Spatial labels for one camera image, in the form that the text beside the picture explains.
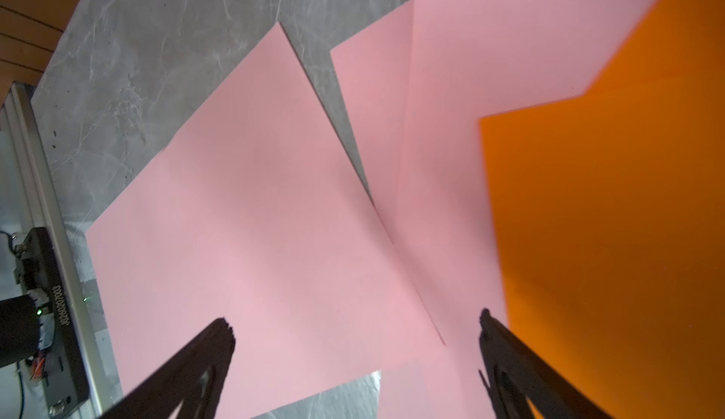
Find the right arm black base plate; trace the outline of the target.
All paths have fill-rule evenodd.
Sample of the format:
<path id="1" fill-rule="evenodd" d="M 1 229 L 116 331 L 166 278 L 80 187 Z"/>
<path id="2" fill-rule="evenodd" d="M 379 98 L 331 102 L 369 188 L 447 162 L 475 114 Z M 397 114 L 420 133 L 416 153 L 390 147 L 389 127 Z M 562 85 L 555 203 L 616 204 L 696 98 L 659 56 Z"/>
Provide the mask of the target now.
<path id="1" fill-rule="evenodd" d="M 38 343 L 20 364 L 43 389 L 48 416 L 68 418 L 89 399 L 90 387 L 49 231 L 32 228 L 16 253 L 15 281 L 32 300 L 38 323 Z"/>

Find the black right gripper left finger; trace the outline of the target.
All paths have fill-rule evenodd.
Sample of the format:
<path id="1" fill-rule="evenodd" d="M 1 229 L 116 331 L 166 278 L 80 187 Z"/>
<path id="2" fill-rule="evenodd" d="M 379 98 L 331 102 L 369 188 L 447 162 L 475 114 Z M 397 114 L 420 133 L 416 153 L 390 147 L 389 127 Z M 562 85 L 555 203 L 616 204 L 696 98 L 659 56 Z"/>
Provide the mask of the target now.
<path id="1" fill-rule="evenodd" d="M 223 318 L 211 322 L 105 418 L 213 418 L 236 339 Z"/>

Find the large orange paper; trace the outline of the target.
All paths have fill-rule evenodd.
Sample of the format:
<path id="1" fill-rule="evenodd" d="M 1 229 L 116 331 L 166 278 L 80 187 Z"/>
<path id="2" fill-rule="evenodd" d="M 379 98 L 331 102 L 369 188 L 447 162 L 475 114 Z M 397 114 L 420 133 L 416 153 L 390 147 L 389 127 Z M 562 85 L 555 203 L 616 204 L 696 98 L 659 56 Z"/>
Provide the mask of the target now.
<path id="1" fill-rule="evenodd" d="M 510 330 L 613 417 L 723 417 L 724 0 L 481 138 Z"/>

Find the large curved pink paper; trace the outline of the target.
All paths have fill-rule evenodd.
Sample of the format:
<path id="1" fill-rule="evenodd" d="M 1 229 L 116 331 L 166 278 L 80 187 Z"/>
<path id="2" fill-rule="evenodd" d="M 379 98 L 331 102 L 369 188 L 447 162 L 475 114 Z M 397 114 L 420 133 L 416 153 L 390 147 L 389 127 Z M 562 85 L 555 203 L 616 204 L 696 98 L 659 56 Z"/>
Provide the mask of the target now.
<path id="1" fill-rule="evenodd" d="M 221 418 L 373 372 L 379 417 L 433 417 L 437 336 L 281 26 L 85 237 L 125 392 L 221 317 Z"/>

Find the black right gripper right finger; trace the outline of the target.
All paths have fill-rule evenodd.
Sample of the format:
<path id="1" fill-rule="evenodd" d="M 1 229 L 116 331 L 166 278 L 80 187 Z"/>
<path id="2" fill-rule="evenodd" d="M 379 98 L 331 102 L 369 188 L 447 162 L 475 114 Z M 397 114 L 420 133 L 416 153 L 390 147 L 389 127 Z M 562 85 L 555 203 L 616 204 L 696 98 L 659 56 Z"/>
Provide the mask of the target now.
<path id="1" fill-rule="evenodd" d="M 484 309 L 479 345 L 481 380 L 498 418 L 607 418 L 604 410 L 552 369 Z"/>

